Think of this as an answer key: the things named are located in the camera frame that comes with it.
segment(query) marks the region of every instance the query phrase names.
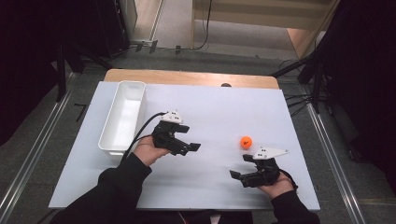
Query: person's arm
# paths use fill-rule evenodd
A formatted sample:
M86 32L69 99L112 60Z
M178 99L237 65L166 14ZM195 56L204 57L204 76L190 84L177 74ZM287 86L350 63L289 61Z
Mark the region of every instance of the person's arm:
M308 211L300 201L291 181L283 174L272 186L260 186L268 194L278 224L319 224L318 215Z
M149 166L167 153L155 148L151 137L143 138L122 164L103 171L98 185L59 212L51 223L131 223L143 181L151 173Z

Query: black cable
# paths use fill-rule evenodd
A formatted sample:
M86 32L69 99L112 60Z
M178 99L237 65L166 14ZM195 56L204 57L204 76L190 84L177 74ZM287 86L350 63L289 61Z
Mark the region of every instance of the black cable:
M289 99L292 99L292 98L295 98L295 97L301 97L301 96L310 96L311 94L300 94L300 95L287 95L287 94L284 94L284 96L289 96L288 98L285 98L285 100L289 100Z
M210 12L212 11L212 0L209 2L209 10L207 11L207 20L206 20L206 37L204 44L202 44L200 47L192 49L192 50L199 50L201 49L207 42L207 39L209 38L209 21L210 21Z
M283 62L279 65L278 71L280 71L280 68L282 67L282 64L283 64L283 63L288 62L288 61L291 61L291 60L292 60L292 59L287 59L287 60L283 61Z
M57 209L52 209L50 210L46 215L44 215L38 222L37 224L43 223L52 213L54 213Z
M296 114L300 113L300 111L302 111L303 108L304 108L306 105L308 105L309 103L311 103L311 102L310 102L310 101L309 101L309 102L305 102L304 105L302 105L300 108L298 108L298 109L295 110L293 113L291 113L290 116L293 117L293 116L295 116Z
M201 1L201 8L204 8L204 1ZM206 35L206 28L205 28L205 20L204 20L204 11L202 11L202 29L204 30L204 33Z
M295 105L299 105L300 103L303 103L303 102L306 102L306 101L311 102L311 100L312 100L312 97L304 98L302 101L289 104L288 108L291 108L291 107L293 107Z
M143 136L143 137L139 138L139 135L143 132L143 130L145 130L145 128L149 125L149 123L150 123L153 119L157 118L158 116L162 116L162 115L165 115L165 114L166 114L166 113L163 113L163 112L157 113L157 114L153 115L151 118L149 118L149 119L146 121L146 123L142 126L142 128L139 130L139 132L138 132L138 133L136 134L136 136L134 137L134 140L132 141L131 145L129 145L128 149L127 149L127 150L125 151L125 153L123 154L122 159L121 159L121 162L123 162L123 161L128 157L129 152L131 151L132 146L133 146L138 140L140 140L140 139L142 139L142 138L148 136L148 135L146 135L146 136Z
M136 139L136 142L137 142L137 141L139 141L139 140L140 140L140 139L142 139L142 138L145 138L145 137L150 137L150 136L152 136L152 134L146 134L146 135L143 135L143 136L141 136L141 137L137 138L137 139Z

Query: white tabletop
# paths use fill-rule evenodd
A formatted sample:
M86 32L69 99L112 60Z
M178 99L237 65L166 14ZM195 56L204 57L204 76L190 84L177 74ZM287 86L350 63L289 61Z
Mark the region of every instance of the white tabletop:
M113 101L117 82L100 82L81 125L75 144L49 203L64 208L93 188L106 168L117 166L101 151L98 141ZM190 126L176 137L200 143L197 152L185 157L167 155L151 168L137 205L140 209L272 209L258 189L243 188L229 170L241 174L256 171L243 161L260 146L285 148L290 153L276 158L281 169L296 181L298 196L310 210L319 210L318 199L303 153L280 90L148 84L145 120L158 112L177 109ZM143 133L151 133L158 120ZM242 136L253 140L250 150L239 146Z

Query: white container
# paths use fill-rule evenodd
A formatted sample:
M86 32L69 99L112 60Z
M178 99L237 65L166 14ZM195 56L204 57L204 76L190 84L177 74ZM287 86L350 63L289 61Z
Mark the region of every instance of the white container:
M98 144L113 161L121 160L143 126L145 110L146 84L120 82Z

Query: small orange ball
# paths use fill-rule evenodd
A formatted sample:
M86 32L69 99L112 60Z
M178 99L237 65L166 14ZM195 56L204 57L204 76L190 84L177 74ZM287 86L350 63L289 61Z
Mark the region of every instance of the small orange ball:
M244 149L248 149L251 147L251 144L253 144L253 142L251 141L251 138L249 136L243 136L241 138L241 147Z

